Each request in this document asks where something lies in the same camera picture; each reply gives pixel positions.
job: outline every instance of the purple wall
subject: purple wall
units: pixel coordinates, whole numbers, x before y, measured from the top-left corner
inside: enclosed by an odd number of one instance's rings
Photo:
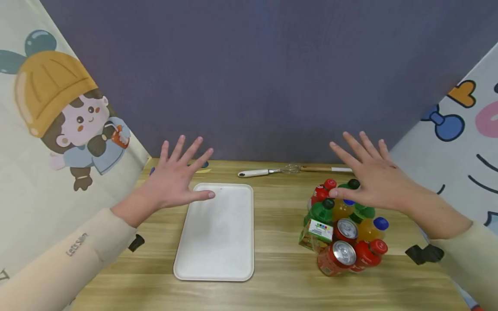
[[[498,40],[493,0],[42,3],[152,156],[181,133],[217,159],[393,146]]]

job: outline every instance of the whisk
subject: whisk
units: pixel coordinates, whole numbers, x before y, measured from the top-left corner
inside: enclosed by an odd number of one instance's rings
[[[301,166],[299,164],[295,163],[290,163],[287,164],[286,166],[282,167],[281,169],[275,169],[275,170],[270,170],[270,169],[263,169],[263,170],[252,170],[252,171],[242,171],[237,174],[237,176],[246,178],[246,177],[254,177],[254,176],[264,176],[268,175],[271,173],[285,173],[285,174],[297,174],[301,171]]]

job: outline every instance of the table surface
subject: table surface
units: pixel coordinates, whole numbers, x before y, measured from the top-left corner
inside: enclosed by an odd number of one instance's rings
[[[147,179],[151,159],[137,187]],[[173,275],[173,263],[187,206],[164,209],[138,231],[145,244],[126,251],[79,295],[75,311],[151,310],[468,310],[450,279],[437,264],[416,266],[404,251],[425,245],[418,227],[392,210],[377,210],[390,228],[389,252],[380,266],[360,274],[326,277],[316,267],[316,254],[298,245],[307,201],[327,178],[338,183],[344,173],[275,173],[241,179],[243,170],[278,168],[279,163],[210,161],[210,172],[196,174],[201,182],[245,183],[254,189],[253,277],[243,283],[186,282]]]

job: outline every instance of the orange juice bottle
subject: orange juice bottle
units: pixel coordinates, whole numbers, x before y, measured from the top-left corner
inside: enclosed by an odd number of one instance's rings
[[[358,225],[358,239],[356,241],[382,240],[387,228],[389,228],[389,222],[384,217],[367,218]]]
[[[348,218],[355,211],[355,202],[351,200],[339,201],[332,209],[332,222],[336,222],[343,218]]]

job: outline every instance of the white tray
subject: white tray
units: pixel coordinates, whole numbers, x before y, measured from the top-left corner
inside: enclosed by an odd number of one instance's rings
[[[212,200],[188,206],[174,275],[185,281],[243,282],[254,273],[254,204],[249,185],[198,184]]]

